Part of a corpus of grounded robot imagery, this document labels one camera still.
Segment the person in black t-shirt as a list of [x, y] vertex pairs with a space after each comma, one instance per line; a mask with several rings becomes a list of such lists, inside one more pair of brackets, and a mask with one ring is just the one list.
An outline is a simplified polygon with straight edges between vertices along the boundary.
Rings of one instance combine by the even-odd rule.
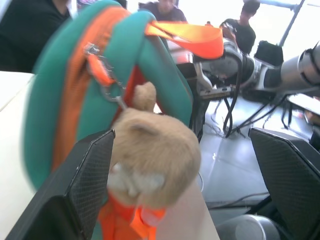
[[256, 40], [255, 31], [249, 21], [259, 8], [259, 0], [247, 0], [243, 4], [239, 19], [228, 18], [220, 24], [223, 37], [234, 42], [247, 55], [251, 53]]

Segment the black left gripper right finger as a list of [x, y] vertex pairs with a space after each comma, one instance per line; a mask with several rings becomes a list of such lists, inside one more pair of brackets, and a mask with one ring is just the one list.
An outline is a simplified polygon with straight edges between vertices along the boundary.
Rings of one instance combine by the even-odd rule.
[[294, 240], [320, 240], [320, 152], [283, 132], [248, 133], [270, 197]]

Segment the grey metal frame pole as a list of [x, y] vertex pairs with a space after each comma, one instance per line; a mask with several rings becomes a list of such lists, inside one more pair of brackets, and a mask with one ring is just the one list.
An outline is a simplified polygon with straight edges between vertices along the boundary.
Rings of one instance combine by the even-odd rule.
[[284, 46], [285, 41], [286, 41], [286, 39], [287, 39], [287, 37], [288, 37], [288, 35], [289, 35], [289, 32], [290, 32], [293, 24], [295, 23], [295, 20], [296, 20], [298, 14], [299, 14], [301, 8], [303, 7], [305, 1], [306, 1], [306, 0], [301, 0], [301, 1], [299, 2], [299, 4], [294, 5], [294, 7], [293, 7], [293, 9], [292, 9], [292, 11], [293, 11], [293, 16], [292, 16], [292, 18], [291, 18], [291, 20], [290, 20], [290, 22], [289, 22], [286, 30], [284, 31], [284, 34], [283, 34], [280, 42], [278, 43], [278, 45], [279, 45], [280, 47], [283, 47], [283, 46]]

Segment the tan plush bear keychain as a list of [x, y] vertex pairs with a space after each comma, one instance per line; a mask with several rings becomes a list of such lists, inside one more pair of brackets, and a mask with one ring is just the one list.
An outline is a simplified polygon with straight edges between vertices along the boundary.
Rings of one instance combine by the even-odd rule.
[[155, 113], [156, 96], [152, 83], [137, 85], [132, 106], [112, 125], [107, 190], [125, 206], [172, 206], [200, 170], [196, 135], [180, 120]]

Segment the person in dark hoodie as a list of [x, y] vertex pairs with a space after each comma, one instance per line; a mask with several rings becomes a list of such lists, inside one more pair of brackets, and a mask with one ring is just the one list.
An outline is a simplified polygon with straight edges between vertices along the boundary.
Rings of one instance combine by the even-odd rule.
[[176, 6], [176, 0], [158, 0], [143, 3], [138, 11], [153, 14], [157, 21], [187, 22], [185, 14]]

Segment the person in black sweater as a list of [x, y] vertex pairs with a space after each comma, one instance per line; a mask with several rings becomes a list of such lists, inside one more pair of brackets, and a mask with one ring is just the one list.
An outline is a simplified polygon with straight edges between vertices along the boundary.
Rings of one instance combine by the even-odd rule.
[[0, 71], [31, 73], [51, 36], [71, 15], [70, 0], [11, 0], [0, 21]]

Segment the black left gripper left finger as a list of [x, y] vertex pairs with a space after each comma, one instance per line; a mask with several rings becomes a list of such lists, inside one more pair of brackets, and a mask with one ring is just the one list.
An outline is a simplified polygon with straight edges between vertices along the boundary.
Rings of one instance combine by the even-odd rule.
[[103, 200], [113, 129], [78, 141], [45, 180], [5, 240], [91, 240]]

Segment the orange and teal backpack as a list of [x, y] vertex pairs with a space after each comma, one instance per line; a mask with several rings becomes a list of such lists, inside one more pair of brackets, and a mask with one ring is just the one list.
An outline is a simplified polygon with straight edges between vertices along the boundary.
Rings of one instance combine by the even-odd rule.
[[[44, 48], [25, 114], [23, 159], [36, 192], [85, 137], [111, 130], [121, 113], [113, 101], [133, 104], [134, 87], [151, 82], [164, 115], [189, 125], [191, 89], [162, 40], [205, 59], [223, 55], [222, 30], [157, 21], [100, 0], [68, 20]], [[122, 207], [107, 193], [94, 240], [216, 240], [218, 234], [196, 183], [167, 210]]]

